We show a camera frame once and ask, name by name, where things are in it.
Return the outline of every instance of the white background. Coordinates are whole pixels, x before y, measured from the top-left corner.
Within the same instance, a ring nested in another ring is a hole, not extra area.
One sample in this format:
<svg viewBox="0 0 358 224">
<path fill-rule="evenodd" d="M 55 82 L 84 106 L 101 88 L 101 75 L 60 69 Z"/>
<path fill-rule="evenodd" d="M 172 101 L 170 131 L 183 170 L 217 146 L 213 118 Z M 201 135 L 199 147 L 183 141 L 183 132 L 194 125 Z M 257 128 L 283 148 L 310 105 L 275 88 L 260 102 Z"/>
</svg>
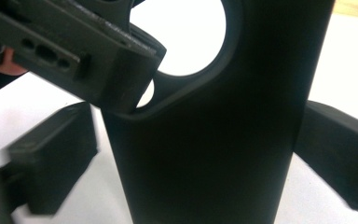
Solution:
<svg viewBox="0 0 358 224">
<path fill-rule="evenodd" d="M 157 37 L 168 48 L 167 61 L 161 70 L 176 75 L 197 72 L 213 59 L 220 48 L 224 23 L 219 21 L 221 18 L 216 14 L 208 18 L 209 11 L 221 10 L 220 3 L 208 0 L 208 4 L 213 7 L 206 9 L 200 1 L 191 1 L 193 7 L 200 5 L 200 8 L 192 11 L 194 8 L 175 4 L 154 5 L 157 2 L 146 1 L 155 10 L 154 13 L 148 11 L 151 9 L 147 5 L 136 8 L 132 13 L 132 21 Z M 166 8 L 172 11 L 164 13 Z M 180 17 L 181 20 L 170 21 L 169 16 Z M 215 23 L 200 25 L 194 20 Z M 188 32 L 179 31 L 186 28 L 189 29 Z M 180 37 L 175 32 L 185 35 Z M 175 53 L 175 47 L 171 43 L 183 52 Z M 358 19 L 338 15 L 332 17 L 310 99 L 332 105 L 358 118 Z M 27 74 L 19 78 L 0 91 L 0 149 L 55 110 L 75 102 L 78 99 L 74 96 L 39 77 Z M 55 217 L 28 217 L 24 215 L 26 209 L 22 207 L 14 214 L 20 223 L 131 223 L 101 116 L 95 108 L 94 118 L 101 152 L 76 184 L 59 213 Z M 358 224 L 358 212 L 349 209 L 295 155 L 275 223 Z"/>
</svg>

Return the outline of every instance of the black bracket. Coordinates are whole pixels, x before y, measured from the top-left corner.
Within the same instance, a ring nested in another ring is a hole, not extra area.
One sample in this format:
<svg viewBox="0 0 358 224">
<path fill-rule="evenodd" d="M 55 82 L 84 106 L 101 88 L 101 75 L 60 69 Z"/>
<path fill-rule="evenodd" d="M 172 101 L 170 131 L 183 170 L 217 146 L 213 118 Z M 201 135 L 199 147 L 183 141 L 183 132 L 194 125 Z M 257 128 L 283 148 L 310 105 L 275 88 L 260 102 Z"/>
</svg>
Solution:
<svg viewBox="0 0 358 224">
<path fill-rule="evenodd" d="M 132 1 L 92 4 L 104 15 L 113 10 L 109 20 L 74 0 L 0 1 L 0 44 L 15 50 L 15 63 L 80 98 L 131 112 L 166 49 L 130 25 Z"/>
<path fill-rule="evenodd" d="M 0 168 L 0 224 L 25 203 L 33 214 L 55 214 L 97 153 L 90 105 L 61 109 L 5 151 L 10 162 Z"/>
<path fill-rule="evenodd" d="M 308 102 L 295 153 L 358 210 L 358 119 Z"/>
</svg>

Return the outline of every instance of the circular hole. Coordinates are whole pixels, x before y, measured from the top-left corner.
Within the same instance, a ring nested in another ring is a hole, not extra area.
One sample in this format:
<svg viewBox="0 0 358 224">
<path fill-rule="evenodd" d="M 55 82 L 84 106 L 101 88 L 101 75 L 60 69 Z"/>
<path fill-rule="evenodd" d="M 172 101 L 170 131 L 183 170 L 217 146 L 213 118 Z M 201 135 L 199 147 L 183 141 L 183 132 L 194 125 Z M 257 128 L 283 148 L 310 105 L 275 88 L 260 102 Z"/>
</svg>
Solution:
<svg viewBox="0 0 358 224">
<path fill-rule="evenodd" d="M 62 70 L 68 70 L 69 66 L 70 66 L 68 61 L 66 61 L 65 59 L 59 59 L 58 62 L 57 62 L 57 65 Z"/>
<path fill-rule="evenodd" d="M 152 80 L 149 86 L 147 87 L 144 95 L 142 96 L 141 100 L 139 101 L 138 105 L 136 106 L 136 108 L 147 105 L 152 100 L 153 93 L 154 93 L 154 82 Z"/>
<path fill-rule="evenodd" d="M 23 39 L 21 45 L 28 50 L 34 50 L 34 42 L 30 39 Z"/>
<path fill-rule="evenodd" d="M 131 22 L 165 46 L 158 70 L 172 76 L 205 68 L 218 54 L 226 33 L 219 0 L 147 0 L 132 10 Z"/>
</svg>

